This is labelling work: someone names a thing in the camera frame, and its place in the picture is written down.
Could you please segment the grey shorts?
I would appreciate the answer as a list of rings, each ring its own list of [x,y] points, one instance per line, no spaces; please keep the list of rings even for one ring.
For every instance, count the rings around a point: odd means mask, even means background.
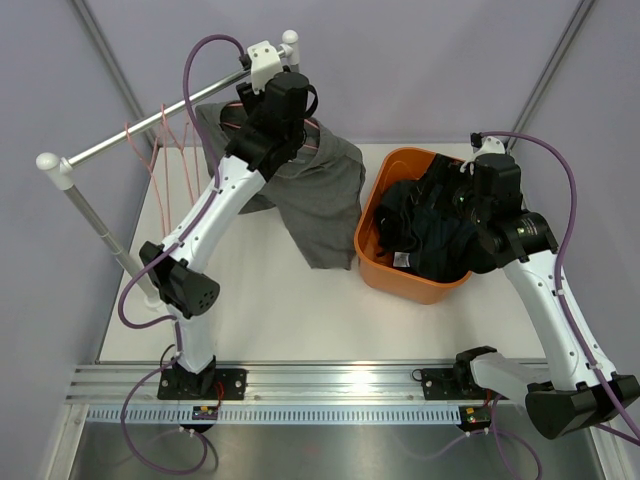
[[[280,167],[240,213],[277,209],[311,268],[349,270],[362,212],[363,155],[356,145],[311,119],[321,132],[317,152],[298,150],[296,158]]]

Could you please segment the black shorts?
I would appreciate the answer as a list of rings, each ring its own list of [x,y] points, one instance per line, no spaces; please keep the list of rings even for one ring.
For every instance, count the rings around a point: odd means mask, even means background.
[[[411,256],[417,256],[425,242],[421,211],[414,200],[415,183],[415,180],[395,182],[374,210],[378,231],[376,256],[390,256],[391,266],[401,270],[412,268]]]

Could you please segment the dark navy shorts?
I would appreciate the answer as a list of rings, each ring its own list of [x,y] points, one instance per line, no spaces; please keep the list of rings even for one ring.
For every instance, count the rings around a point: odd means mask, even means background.
[[[418,255],[411,256],[412,268],[399,270],[438,283],[455,282],[467,272],[485,274],[495,270],[496,262],[481,246],[476,228],[466,220],[442,214],[427,201],[419,203],[417,183],[414,186],[425,242]]]

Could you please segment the pink hanger of grey shorts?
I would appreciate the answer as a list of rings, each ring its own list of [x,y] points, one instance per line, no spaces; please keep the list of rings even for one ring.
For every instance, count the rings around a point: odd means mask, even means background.
[[[223,105],[220,113],[220,126],[229,138],[233,137],[246,119],[247,114],[240,102],[230,102]],[[305,120],[304,123],[305,141],[299,151],[304,154],[316,153],[320,145],[320,127],[314,119]]]

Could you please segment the pink hanger of navy shorts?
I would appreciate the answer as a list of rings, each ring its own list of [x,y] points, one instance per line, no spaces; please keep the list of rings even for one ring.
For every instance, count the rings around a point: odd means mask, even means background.
[[[197,198],[202,193],[202,181],[199,168],[198,146],[196,142],[196,131],[192,122],[185,116],[182,134],[178,136],[170,126],[165,105],[161,105],[161,126],[162,132],[167,135],[165,144],[171,144],[180,154],[183,167],[188,197],[191,205],[196,203]]]

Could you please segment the pink hanger of black shorts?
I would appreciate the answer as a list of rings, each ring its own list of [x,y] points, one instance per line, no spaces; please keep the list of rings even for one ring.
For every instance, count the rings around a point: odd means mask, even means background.
[[[152,135],[152,146],[151,146],[151,154],[149,156],[149,158],[146,158],[141,151],[138,149],[138,147],[135,145],[134,141],[133,141],[133,135],[130,132],[129,129],[129,124],[126,123],[125,124],[125,136],[126,136],[126,141],[129,144],[129,146],[131,147],[131,149],[134,151],[134,153],[136,154],[137,158],[140,160],[140,162],[142,163],[142,165],[144,166],[145,170],[148,173],[149,176],[149,180],[150,180],[150,186],[152,188],[152,191],[154,193],[155,196],[155,200],[156,200],[156,204],[157,204],[157,208],[158,208],[158,213],[160,216],[160,228],[161,228],[161,232],[163,235],[167,234],[167,221],[165,219],[165,210],[164,210],[164,205],[161,199],[161,195],[160,195],[160,188],[159,188],[159,184],[157,182],[157,178],[155,176],[155,165],[156,165],[156,161],[157,161],[157,156],[159,153],[159,139],[158,136],[153,134]]]

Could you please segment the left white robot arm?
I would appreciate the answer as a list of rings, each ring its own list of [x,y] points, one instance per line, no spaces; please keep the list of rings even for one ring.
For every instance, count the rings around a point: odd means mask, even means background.
[[[305,122],[318,104],[315,88],[281,72],[253,92],[237,88],[247,118],[233,135],[206,190],[161,243],[145,242],[140,258],[174,323],[176,352],[161,374],[161,400],[217,400],[229,389],[244,396],[238,371],[216,370],[208,311],[220,286],[204,270],[223,234],[248,201],[292,161],[306,140]]]

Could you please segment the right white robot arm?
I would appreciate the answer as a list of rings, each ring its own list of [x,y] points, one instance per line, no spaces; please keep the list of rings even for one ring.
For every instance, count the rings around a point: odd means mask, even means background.
[[[478,231],[482,249],[514,286],[546,356],[546,371],[506,359],[492,347],[457,355],[464,387],[488,389],[523,406],[547,439],[610,421],[639,397],[597,347],[561,267],[546,220],[522,206],[521,170],[504,153],[465,163],[436,155],[424,179],[433,207]]]

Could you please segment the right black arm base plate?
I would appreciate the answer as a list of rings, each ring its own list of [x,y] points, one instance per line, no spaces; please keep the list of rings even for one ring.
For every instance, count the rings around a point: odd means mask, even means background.
[[[426,400],[472,400],[477,393],[457,368],[423,368],[420,383]]]

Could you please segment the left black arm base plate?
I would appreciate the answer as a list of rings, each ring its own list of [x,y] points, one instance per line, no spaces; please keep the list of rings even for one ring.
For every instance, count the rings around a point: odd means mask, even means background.
[[[163,401],[240,401],[245,397],[246,374],[244,369],[233,368],[199,374],[168,369],[161,373],[156,397]]]

